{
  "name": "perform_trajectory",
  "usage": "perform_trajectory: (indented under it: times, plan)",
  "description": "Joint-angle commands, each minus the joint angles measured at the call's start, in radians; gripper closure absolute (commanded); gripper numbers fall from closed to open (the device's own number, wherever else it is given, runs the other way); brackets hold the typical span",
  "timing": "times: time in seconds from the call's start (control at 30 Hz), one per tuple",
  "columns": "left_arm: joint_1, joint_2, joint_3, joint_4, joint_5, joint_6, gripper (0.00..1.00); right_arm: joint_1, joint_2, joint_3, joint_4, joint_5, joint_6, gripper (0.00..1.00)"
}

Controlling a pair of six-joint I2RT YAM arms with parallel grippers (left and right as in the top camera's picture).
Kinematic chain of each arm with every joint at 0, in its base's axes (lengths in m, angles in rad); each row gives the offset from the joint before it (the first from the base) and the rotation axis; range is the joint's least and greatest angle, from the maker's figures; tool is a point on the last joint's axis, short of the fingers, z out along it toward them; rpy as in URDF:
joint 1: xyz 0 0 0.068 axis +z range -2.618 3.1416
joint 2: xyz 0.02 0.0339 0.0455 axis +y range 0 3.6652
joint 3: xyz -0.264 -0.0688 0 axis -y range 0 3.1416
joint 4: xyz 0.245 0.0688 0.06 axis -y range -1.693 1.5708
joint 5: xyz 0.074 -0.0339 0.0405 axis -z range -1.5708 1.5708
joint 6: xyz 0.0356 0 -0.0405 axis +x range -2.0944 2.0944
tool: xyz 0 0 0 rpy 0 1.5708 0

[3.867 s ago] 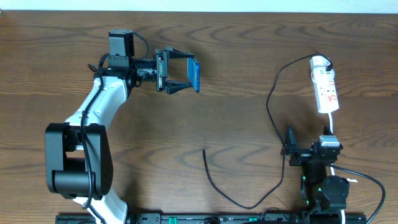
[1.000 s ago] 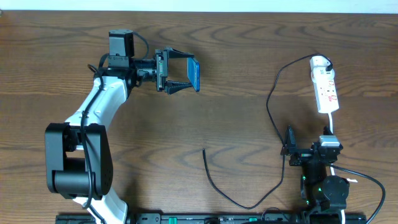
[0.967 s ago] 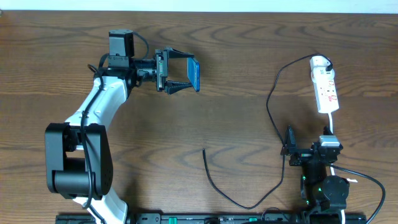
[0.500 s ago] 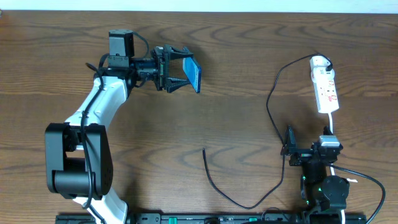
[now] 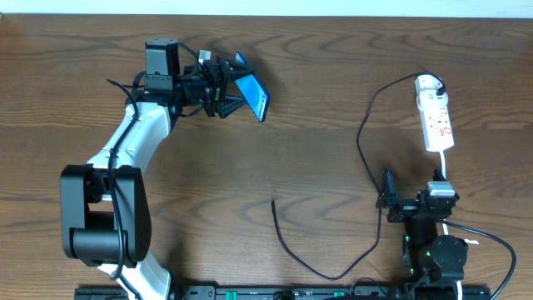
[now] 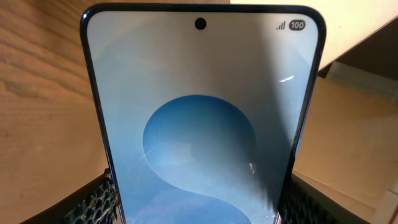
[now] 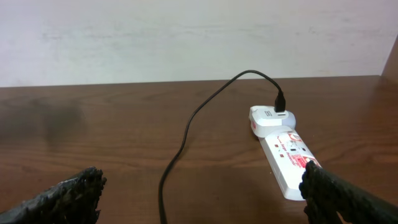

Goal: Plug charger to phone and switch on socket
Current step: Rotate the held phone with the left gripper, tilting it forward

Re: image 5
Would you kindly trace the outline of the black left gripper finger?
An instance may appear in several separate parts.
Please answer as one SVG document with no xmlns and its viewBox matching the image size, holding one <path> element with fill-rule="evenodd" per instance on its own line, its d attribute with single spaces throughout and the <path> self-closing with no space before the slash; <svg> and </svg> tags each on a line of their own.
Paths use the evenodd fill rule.
<svg viewBox="0 0 533 300">
<path fill-rule="evenodd" d="M 246 104 L 244 97 L 238 97 L 235 95 L 226 95 L 223 100 L 220 101 L 218 108 L 218 116 L 223 119 L 227 118 L 230 114 L 234 113 L 237 109 Z"/>
<path fill-rule="evenodd" d="M 253 66 L 223 56 L 219 57 L 219 68 L 222 71 L 222 80 L 228 83 L 252 75 L 256 71 Z"/>
</svg>

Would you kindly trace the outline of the blue Galaxy smartphone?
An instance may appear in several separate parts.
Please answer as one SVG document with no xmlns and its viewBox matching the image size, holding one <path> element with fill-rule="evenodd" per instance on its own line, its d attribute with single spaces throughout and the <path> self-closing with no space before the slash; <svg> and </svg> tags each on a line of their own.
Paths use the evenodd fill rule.
<svg viewBox="0 0 533 300">
<path fill-rule="evenodd" d="M 258 76 L 253 73 L 235 81 L 242 96 L 255 114 L 258 122 L 266 120 L 267 109 L 270 103 L 270 93 L 262 84 Z"/>
</svg>

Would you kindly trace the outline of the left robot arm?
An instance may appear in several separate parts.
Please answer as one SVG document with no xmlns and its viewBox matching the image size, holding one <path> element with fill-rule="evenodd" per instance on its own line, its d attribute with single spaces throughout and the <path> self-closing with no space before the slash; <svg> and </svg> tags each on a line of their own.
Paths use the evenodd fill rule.
<svg viewBox="0 0 533 300">
<path fill-rule="evenodd" d="M 194 62 L 181 67 L 185 44 L 173 39 L 145 43 L 144 70 L 125 93 L 125 114 L 105 147 L 86 163 L 69 164 L 59 178 L 62 249 L 69 258 L 98 268 L 121 292 L 100 298 L 180 299 L 182 290 L 150 249 L 152 220 L 143 174 L 159 144 L 172 132 L 183 109 L 226 118 L 247 102 L 227 87 L 252 77 L 255 68 L 236 53 L 211 59 L 191 51 Z"/>
</svg>

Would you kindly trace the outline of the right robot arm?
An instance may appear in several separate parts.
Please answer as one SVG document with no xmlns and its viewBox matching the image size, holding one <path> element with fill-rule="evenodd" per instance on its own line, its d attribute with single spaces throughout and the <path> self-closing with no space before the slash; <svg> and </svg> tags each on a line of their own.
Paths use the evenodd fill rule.
<svg viewBox="0 0 533 300">
<path fill-rule="evenodd" d="M 411 278 L 398 288 L 404 299 L 458 299 L 457 283 L 464 278 L 468 246 L 465 240 L 438 233 L 437 223 L 451 215 L 459 200 L 455 189 L 438 171 L 412 199 L 398 196 L 390 169 L 382 177 L 378 208 L 388 210 L 389 223 L 402 223 L 402 259 Z"/>
</svg>

